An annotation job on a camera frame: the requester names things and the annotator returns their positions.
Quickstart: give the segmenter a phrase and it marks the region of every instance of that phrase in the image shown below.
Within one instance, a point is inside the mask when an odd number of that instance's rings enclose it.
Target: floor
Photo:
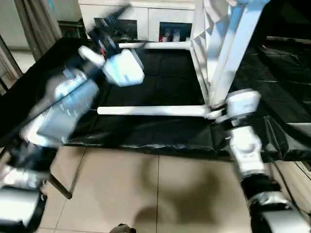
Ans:
[[[310,181],[294,163],[279,164],[298,204],[309,211]],[[48,185],[39,233],[108,233],[120,223],[139,233],[251,232],[230,163],[62,147],[53,174],[69,188],[77,169],[71,200]]]

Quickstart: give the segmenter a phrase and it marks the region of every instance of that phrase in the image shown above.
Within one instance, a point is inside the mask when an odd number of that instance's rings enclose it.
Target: black plastic sheet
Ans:
[[[0,99],[0,136],[27,117],[43,95],[47,80],[88,41],[61,39],[8,93]],[[266,45],[249,48],[231,91],[251,87],[262,95],[263,103],[251,120],[262,140],[262,154],[277,160],[311,161],[311,150],[285,133],[271,116],[275,111],[283,121],[298,123],[309,132],[310,49],[294,45]],[[145,67],[142,85],[117,87],[104,76],[97,77],[100,93],[92,109],[78,122],[68,145],[121,148],[152,154],[229,160],[223,125],[200,117],[103,116],[98,106],[152,106],[204,104],[190,53],[185,50],[147,50],[141,56]]]

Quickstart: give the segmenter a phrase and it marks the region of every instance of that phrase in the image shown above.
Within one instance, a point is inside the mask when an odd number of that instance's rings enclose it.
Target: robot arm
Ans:
[[[266,173],[260,154],[261,140],[247,124],[259,99],[258,92],[244,90],[233,93],[226,101],[232,124],[230,148],[248,202],[253,233],[309,233],[311,228],[300,211]]]
[[[119,86],[142,83],[142,64],[135,52],[120,50],[108,33],[127,8],[103,18],[102,25],[89,32],[101,54],[82,46],[78,51],[83,62],[50,78],[44,98],[30,111],[31,121],[9,151],[8,163],[0,164],[0,233],[37,230],[47,201],[41,188],[50,178],[57,149],[99,92],[93,78],[105,73],[108,82]]]

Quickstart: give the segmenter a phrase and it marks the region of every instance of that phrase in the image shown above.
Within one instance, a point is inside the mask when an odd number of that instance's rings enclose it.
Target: white pvc pipe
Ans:
[[[143,43],[120,43],[119,47],[121,49],[135,49]],[[183,42],[151,42],[145,45],[146,49],[156,49],[156,50],[189,50],[190,41]]]
[[[180,116],[209,119],[221,116],[221,111],[211,113],[207,105],[98,107],[97,113],[100,115]]]

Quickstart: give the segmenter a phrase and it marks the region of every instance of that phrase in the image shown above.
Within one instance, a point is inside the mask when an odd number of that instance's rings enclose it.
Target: white pipe frame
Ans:
[[[192,116],[215,119],[269,0],[197,0],[190,41],[147,43],[146,49],[189,50],[205,101],[202,106],[99,107],[100,115]],[[119,44],[134,49],[142,43]]]

